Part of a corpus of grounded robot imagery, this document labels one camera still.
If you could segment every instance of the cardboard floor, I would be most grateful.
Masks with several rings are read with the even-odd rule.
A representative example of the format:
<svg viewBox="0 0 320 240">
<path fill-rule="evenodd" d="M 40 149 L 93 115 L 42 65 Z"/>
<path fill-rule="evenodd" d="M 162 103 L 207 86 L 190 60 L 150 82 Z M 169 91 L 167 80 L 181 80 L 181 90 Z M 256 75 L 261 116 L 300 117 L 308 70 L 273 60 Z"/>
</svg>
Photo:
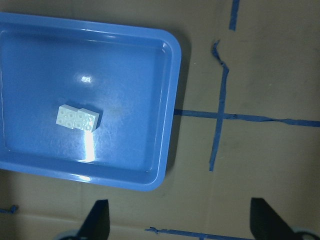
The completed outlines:
<svg viewBox="0 0 320 240">
<path fill-rule="evenodd" d="M 176 109 L 320 121 L 320 2 L 241 0 L 0 0 L 0 11 L 164 29 L 179 40 Z M 0 239 L 53 240 L 109 199 L 110 240 L 192 240 L 149 227 L 253 238 L 250 199 L 262 197 L 292 227 L 320 234 L 320 128 L 225 120 L 214 172 L 215 119 L 175 116 L 163 184 L 138 192 L 0 170 Z"/>
</svg>

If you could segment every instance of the tape line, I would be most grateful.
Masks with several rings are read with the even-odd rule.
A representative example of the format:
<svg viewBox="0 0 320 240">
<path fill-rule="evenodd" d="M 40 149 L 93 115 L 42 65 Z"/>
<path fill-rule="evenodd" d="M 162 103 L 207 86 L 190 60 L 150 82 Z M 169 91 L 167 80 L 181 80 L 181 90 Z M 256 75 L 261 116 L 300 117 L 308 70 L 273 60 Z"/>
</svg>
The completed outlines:
<svg viewBox="0 0 320 240">
<path fill-rule="evenodd" d="M 18 209 L 18 206 L 12 205 L 10 210 L 0 209 L 0 213 L 2 214 L 14 214 Z"/>
<path fill-rule="evenodd" d="M 180 230 L 172 230 L 172 229 L 156 229 L 155 227 L 150 227 L 145 229 L 148 232 L 154 232 L 156 234 L 172 234 L 172 235 L 181 235 L 187 237 L 194 237 L 201 239 L 215 239 L 215 240 L 252 240 L 249 238 L 241 238 L 241 237 L 233 237 L 233 236 L 221 236 L 221 235 L 213 235 L 213 234 L 206 234 L 206 233 L 199 233 L 199 232 L 192 232 L 192 231 L 180 231 Z"/>
<path fill-rule="evenodd" d="M 236 30 L 236 26 L 237 26 L 239 2 L 240 2 L 240 0 L 233 0 L 233 2 L 232 2 L 229 29 L 233 30 L 233 31 Z"/>
<path fill-rule="evenodd" d="M 174 115 L 179 116 L 188 116 L 196 118 L 207 118 L 207 119 L 216 119 L 218 113 L 208 112 L 208 111 L 193 111 L 193 110 L 180 110 L 175 109 Z M 313 127 L 320 128 L 320 121 L 312 120 L 302 120 L 302 119 L 290 119 L 290 118 L 272 118 L 267 116 L 257 116 L 257 115 L 245 115 L 245 114 L 230 114 L 225 113 L 223 119 L 227 120 L 243 120 L 248 122 L 281 122 L 287 125 L 303 126 L 303 127 Z"/>
<path fill-rule="evenodd" d="M 211 152 L 211 157 L 209 162 L 209 165 L 210 165 L 209 170 L 211 172 L 214 170 L 214 165 L 215 165 L 216 156 L 217 156 L 219 143 L 220 143 L 222 124 L 223 124 L 224 115 L 225 115 L 224 113 L 225 113 L 225 102 L 226 102 L 226 94 L 227 94 L 227 78 L 229 73 L 228 66 L 224 61 L 221 60 L 219 56 L 219 53 L 217 50 L 218 44 L 219 44 L 219 41 L 216 41 L 214 43 L 212 54 L 223 67 L 223 72 L 222 72 L 222 79 L 221 79 L 221 86 L 220 86 L 219 107 L 218 107 L 218 113 L 216 117 L 215 133 L 214 133 L 212 152 Z"/>
</svg>

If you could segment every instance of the blue tray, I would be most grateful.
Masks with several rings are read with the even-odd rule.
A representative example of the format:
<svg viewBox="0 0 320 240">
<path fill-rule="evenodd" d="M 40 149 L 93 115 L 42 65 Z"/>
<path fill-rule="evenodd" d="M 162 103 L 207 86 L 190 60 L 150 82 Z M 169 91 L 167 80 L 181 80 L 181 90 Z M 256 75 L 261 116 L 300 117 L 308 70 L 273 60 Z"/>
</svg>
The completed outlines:
<svg viewBox="0 0 320 240">
<path fill-rule="evenodd" d="M 0 168 L 150 191 L 166 173 L 181 50 L 159 29 L 0 13 Z M 100 114 L 90 133 L 60 105 Z"/>
</svg>

